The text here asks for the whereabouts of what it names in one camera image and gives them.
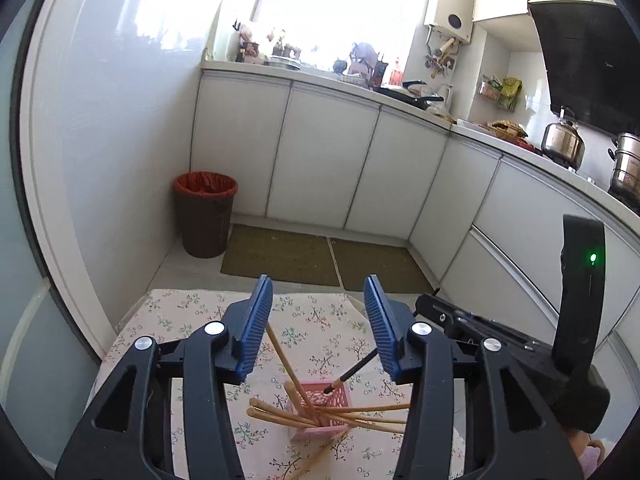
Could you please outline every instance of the table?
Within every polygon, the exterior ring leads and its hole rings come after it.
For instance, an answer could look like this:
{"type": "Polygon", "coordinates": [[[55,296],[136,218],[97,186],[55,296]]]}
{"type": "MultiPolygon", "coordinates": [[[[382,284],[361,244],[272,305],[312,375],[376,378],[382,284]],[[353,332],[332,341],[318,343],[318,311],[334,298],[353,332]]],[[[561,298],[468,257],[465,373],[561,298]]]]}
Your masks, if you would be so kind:
{"type": "MultiPolygon", "coordinates": [[[[119,358],[140,336],[159,343],[184,338],[210,320],[221,319],[233,302],[245,300],[244,292],[156,289],[126,324],[106,355],[94,391],[102,385],[119,358]]],[[[375,342],[369,321],[346,294],[274,295],[270,324],[298,378],[336,378],[366,355],[375,342]]],[[[249,398],[258,397],[283,408],[288,380],[267,335],[264,335],[254,371],[239,386],[226,385],[226,397],[236,436],[236,447],[246,478],[286,480],[326,441],[291,442],[287,428],[250,418],[249,398]]],[[[347,383],[352,403],[358,406],[409,402],[411,386],[397,386],[383,371],[378,357],[347,383]]],[[[177,476],[188,479],[182,424],[182,380],[172,383],[172,443],[177,476]]],[[[406,418],[408,410],[386,412],[406,418]]],[[[305,480],[388,479],[393,476],[402,435],[353,428],[331,453],[302,478],[305,480]]],[[[462,475],[464,441],[453,429],[450,478],[462,475]]]]}

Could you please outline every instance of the pink basket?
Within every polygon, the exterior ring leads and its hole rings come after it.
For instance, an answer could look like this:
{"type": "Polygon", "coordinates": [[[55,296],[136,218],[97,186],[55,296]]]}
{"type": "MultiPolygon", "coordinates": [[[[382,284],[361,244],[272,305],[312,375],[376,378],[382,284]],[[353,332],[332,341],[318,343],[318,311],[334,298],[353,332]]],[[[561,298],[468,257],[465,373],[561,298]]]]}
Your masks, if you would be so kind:
{"type": "MultiPolygon", "coordinates": [[[[349,396],[349,390],[344,387],[344,384],[338,386],[332,393],[325,395],[322,390],[327,386],[327,382],[315,382],[315,381],[302,381],[302,387],[305,389],[306,394],[313,404],[318,406],[352,406],[351,397],[349,396]]],[[[290,400],[287,401],[286,410],[291,413],[296,413],[290,400]]],[[[307,418],[311,418],[308,409],[305,409],[305,415],[307,418]]],[[[348,426],[341,424],[336,420],[319,417],[322,428],[289,428],[289,438],[291,440],[307,440],[311,438],[333,438],[335,435],[343,430],[346,430],[348,426]]]]}

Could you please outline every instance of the stainless steel pot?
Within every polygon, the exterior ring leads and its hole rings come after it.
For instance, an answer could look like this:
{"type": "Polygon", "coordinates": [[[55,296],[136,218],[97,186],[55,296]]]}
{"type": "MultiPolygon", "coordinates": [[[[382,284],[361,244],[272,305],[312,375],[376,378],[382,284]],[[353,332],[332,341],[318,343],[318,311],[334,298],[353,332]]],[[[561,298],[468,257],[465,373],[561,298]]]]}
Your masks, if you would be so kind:
{"type": "Polygon", "coordinates": [[[560,108],[560,120],[545,128],[540,148],[552,160],[575,170],[580,168],[584,141],[578,135],[577,123],[564,118],[564,108],[560,108]]]}
{"type": "Polygon", "coordinates": [[[613,143],[617,147],[616,153],[610,148],[607,150],[615,161],[609,187],[640,202],[640,137],[619,134],[613,143]]]}

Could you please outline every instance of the trash can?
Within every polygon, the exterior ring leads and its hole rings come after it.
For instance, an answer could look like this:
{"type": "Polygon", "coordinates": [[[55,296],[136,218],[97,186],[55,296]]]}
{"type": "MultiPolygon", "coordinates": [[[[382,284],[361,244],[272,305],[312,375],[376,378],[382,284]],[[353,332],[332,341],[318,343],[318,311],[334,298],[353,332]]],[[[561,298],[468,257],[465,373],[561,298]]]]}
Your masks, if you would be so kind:
{"type": "Polygon", "coordinates": [[[191,256],[213,258],[226,250],[236,192],[234,179],[209,171],[185,173],[174,180],[178,228],[191,256]]]}

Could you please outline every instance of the kettle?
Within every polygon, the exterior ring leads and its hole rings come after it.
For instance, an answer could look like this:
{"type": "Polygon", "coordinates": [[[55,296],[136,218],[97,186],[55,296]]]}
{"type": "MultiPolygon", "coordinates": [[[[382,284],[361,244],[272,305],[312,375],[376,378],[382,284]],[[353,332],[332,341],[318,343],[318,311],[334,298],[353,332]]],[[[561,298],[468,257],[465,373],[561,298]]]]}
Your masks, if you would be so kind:
{"type": "Polygon", "coordinates": [[[552,161],[566,168],[578,170],[584,156],[584,141],[578,135],[578,124],[575,120],[565,119],[564,111],[565,107],[561,107],[560,120],[545,128],[540,148],[552,161]]]}
{"type": "Polygon", "coordinates": [[[438,94],[444,100],[443,106],[448,114],[449,107],[451,106],[451,85],[446,83],[441,84],[436,94],[438,94]]]}

